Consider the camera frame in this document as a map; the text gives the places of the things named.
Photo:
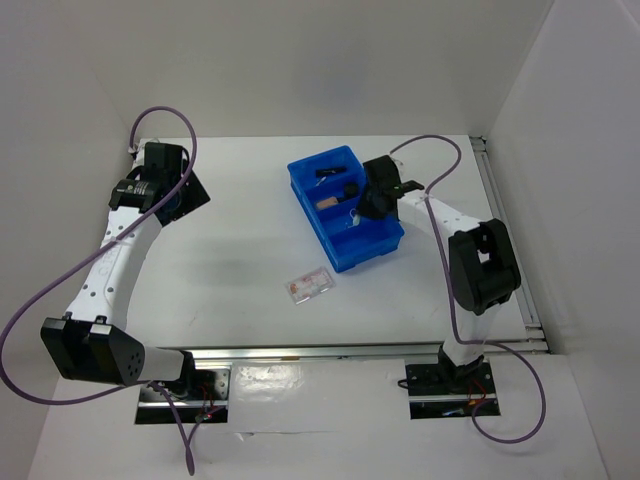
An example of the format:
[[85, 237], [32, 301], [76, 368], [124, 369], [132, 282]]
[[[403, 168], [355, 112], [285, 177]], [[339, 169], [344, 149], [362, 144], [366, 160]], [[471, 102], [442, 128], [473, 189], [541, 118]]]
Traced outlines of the beige foundation bottle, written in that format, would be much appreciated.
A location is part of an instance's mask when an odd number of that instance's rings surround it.
[[339, 205], [340, 203], [343, 203], [345, 201], [344, 197], [336, 197], [336, 196], [331, 196], [325, 199], [322, 199], [320, 201], [318, 201], [315, 204], [315, 207], [318, 211], [322, 211], [334, 206]]

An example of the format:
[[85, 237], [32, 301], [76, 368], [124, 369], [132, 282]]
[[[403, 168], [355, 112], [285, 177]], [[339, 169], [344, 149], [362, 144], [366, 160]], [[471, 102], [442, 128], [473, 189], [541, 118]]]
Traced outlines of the black mascara tube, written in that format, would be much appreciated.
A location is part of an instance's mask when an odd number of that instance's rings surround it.
[[336, 174], [341, 174], [347, 171], [347, 168], [345, 166], [337, 166], [337, 167], [330, 167], [330, 168], [325, 168], [325, 169], [318, 169], [315, 171], [315, 176], [317, 178], [320, 177], [325, 177], [325, 176], [332, 176], [332, 175], [336, 175]]

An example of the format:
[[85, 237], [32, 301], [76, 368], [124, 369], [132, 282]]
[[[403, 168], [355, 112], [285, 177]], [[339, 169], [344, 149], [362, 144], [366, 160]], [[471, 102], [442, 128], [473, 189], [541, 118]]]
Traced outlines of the clear packet of samples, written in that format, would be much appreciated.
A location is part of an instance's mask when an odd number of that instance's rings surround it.
[[335, 282], [325, 267], [317, 268], [286, 283], [285, 288], [292, 301], [299, 305], [335, 286]]

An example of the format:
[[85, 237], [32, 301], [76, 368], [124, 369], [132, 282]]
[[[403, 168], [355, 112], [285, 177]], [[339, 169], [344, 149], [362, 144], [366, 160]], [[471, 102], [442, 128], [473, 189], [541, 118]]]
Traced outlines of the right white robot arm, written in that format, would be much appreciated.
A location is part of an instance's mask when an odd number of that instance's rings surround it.
[[363, 168], [360, 216], [407, 220], [442, 246], [455, 319], [439, 347], [436, 379], [444, 390], [460, 391], [483, 361], [484, 343], [501, 306], [521, 285], [507, 228], [499, 219], [482, 221], [460, 212], [414, 180], [402, 181], [388, 155]]

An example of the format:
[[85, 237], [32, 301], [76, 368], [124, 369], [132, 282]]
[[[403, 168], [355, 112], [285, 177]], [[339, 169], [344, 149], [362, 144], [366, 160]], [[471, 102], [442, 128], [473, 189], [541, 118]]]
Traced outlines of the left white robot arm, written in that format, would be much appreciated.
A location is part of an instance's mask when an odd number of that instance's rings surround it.
[[196, 390], [197, 374], [190, 355], [146, 347], [127, 334], [130, 300], [147, 253], [163, 227], [209, 201], [191, 173], [176, 195], [188, 166], [185, 148], [150, 142], [141, 164], [113, 188], [102, 244], [107, 252], [60, 318], [48, 318], [40, 331], [60, 374], [68, 380], [129, 386], [161, 381], [176, 399]]

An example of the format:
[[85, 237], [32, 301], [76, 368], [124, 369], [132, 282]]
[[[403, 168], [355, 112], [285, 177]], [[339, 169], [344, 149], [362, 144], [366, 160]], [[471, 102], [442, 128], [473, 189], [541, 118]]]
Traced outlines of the blue compartment tray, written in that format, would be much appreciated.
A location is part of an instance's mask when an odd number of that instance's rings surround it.
[[[321, 178], [315, 176], [316, 170], [337, 166], [345, 166], [347, 171], [325, 176], [324, 183], [315, 186]], [[291, 188], [335, 272], [345, 272], [398, 248], [404, 235], [399, 221], [391, 217], [370, 220], [356, 213], [366, 176], [350, 147], [340, 146], [294, 161], [287, 170]], [[348, 182], [359, 185], [358, 197], [322, 211], [316, 209], [315, 204], [322, 199], [343, 197], [343, 187]]]

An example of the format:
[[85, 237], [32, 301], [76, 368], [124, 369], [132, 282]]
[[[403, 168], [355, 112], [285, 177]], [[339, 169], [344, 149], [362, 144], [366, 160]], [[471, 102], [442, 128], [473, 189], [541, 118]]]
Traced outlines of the front aluminium rail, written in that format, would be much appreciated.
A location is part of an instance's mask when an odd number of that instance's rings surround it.
[[197, 362], [302, 361], [436, 356], [436, 343], [354, 344], [298, 347], [186, 348]]

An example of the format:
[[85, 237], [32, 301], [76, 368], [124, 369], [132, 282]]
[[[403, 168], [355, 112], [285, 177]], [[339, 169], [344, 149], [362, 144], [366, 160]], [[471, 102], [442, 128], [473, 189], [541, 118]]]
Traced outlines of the aluminium rail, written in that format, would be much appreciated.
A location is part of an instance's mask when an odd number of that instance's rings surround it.
[[477, 167], [482, 179], [485, 193], [490, 205], [491, 212], [494, 217], [500, 219], [509, 233], [511, 245], [514, 251], [515, 259], [518, 263], [521, 286], [514, 294], [517, 299], [518, 307], [523, 319], [526, 331], [526, 339], [522, 343], [528, 343], [529, 346], [523, 349], [523, 352], [532, 355], [550, 354], [551, 350], [547, 342], [544, 327], [540, 322], [539, 314], [533, 300], [528, 279], [526, 277], [524, 267], [516, 248], [516, 242], [513, 238], [513, 232], [509, 223], [507, 212], [502, 201], [501, 194], [498, 189], [496, 177], [492, 170], [490, 158], [488, 154], [487, 141], [484, 137], [469, 138], [471, 148], [477, 163]]
[[186, 348], [197, 362], [302, 361], [436, 356], [436, 343], [354, 344], [298, 347]]

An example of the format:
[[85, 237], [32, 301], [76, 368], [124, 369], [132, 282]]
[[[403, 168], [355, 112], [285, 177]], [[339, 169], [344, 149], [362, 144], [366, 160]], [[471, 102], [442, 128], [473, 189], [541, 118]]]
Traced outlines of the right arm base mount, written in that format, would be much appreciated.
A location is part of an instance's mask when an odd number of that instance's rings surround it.
[[397, 386], [408, 394], [412, 420], [471, 417], [476, 406], [477, 416], [501, 415], [488, 362], [457, 383], [447, 383], [435, 364], [408, 364]]

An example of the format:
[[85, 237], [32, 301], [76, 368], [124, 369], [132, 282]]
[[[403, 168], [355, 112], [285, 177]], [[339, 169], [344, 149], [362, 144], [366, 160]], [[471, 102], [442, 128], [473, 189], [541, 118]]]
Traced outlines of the right aluminium rail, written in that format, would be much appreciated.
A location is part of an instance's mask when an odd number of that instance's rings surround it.
[[528, 279], [526, 277], [524, 267], [516, 248], [516, 242], [513, 238], [513, 232], [509, 223], [507, 212], [502, 201], [501, 194], [498, 189], [496, 177], [492, 170], [490, 158], [488, 154], [487, 141], [484, 137], [469, 138], [471, 148], [477, 163], [477, 167], [482, 179], [485, 193], [490, 205], [491, 212], [494, 217], [500, 219], [509, 233], [511, 245], [514, 251], [515, 259], [518, 263], [521, 286], [514, 294], [517, 299], [518, 307], [523, 319], [526, 331], [526, 339], [522, 343], [528, 343], [529, 346], [523, 349], [523, 352], [532, 355], [550, 354], [551, 350], [547, 342], [544, 327], [540, 322], [539, 314], [533, 300]]

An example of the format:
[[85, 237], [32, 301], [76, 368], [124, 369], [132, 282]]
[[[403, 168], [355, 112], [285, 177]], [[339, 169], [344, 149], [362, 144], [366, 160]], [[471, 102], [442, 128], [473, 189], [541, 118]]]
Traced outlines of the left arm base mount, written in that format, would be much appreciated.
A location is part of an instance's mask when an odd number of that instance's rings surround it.
[[[184, 380], [158, 381], [172, 400], [179, 419], [187, 425], [228, 422], [228, 398], [231, 369], [196, 369]], [[134, 420], [136, 425], [166, 425], [175, 422], [172, 407], [165, 395], [151, 386], [140, 389]]]

